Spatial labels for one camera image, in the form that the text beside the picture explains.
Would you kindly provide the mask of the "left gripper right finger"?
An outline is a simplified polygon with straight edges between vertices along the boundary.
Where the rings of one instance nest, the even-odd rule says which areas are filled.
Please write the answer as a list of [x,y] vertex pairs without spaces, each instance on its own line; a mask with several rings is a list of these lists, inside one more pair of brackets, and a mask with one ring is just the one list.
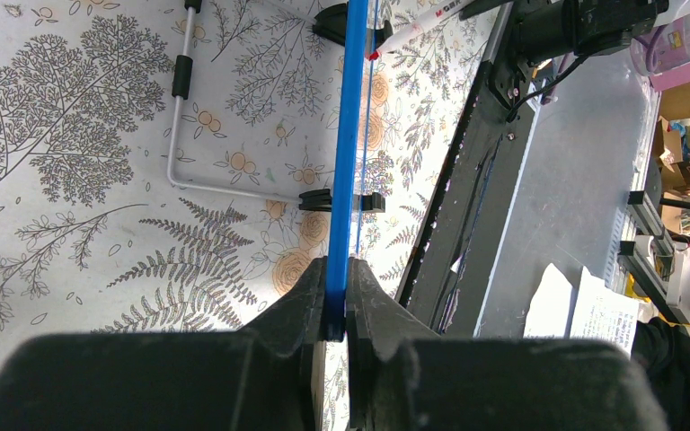
[[664,430],[641,368],[602,341],[451,339],[362,259],[346,293],[354,430]]

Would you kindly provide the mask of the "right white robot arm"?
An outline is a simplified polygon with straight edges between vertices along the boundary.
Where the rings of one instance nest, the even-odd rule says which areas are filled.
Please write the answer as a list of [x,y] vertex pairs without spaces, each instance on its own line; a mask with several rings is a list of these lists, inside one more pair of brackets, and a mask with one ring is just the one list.
[[564,0],[537,7],[517,19],[514,45],[530,64],[571,53],[613,54],[633,38],[690,14],[690,1]]

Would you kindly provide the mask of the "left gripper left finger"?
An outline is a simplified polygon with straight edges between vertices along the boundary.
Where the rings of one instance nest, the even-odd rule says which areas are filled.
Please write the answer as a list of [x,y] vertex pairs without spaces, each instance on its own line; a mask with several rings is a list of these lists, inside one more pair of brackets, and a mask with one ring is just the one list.
[[0,371],[0,430],[317,430],[326,267],[236,331],[28,340]]

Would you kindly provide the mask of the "red capped marker pen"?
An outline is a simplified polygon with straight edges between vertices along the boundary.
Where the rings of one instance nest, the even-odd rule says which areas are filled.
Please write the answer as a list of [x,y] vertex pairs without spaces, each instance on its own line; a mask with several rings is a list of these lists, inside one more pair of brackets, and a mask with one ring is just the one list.
[[437,27],[444,20],[460,13],[472,2],[473,0],[448,0],[433,5],[413,22],[389,36],[384,42],[379,42],[375,50],[367,57],[367,60],[374,61],[390,52],[396,51],[409,41]]

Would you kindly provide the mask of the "blue framed whiteboard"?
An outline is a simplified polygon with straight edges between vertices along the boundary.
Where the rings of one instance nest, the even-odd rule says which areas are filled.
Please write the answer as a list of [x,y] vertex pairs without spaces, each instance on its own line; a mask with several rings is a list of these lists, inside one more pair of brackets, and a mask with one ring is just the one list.
[[[367,46],[367,1],[350,1],[348,5],[344,67],[342,77],[341,118],[336,141],[334,180],[332,184],[332,227],[328,264],[324,284],[323,338],[342,341],[345,335],[347,275],[350,268],[350,230],[354,210],[361,209],[361,198],[355,195],[358,130],[360,123],[360,91],[364,74],[364,48]],[[186,1],[186,30],[181,53],[176,57],[172,81],[175,101],[170,144],[165,168],[167,180],[178,188],[197,189],[247,198],[263,198],[301,204],[301,198],[254,192],[244,189],[219,187],[205,183],[181,180],[175,170],[176,150],[181,113],[190,94],[193,59],[190,57],[190,39],[195,29],[196,15],[201,11],[200,1]]]

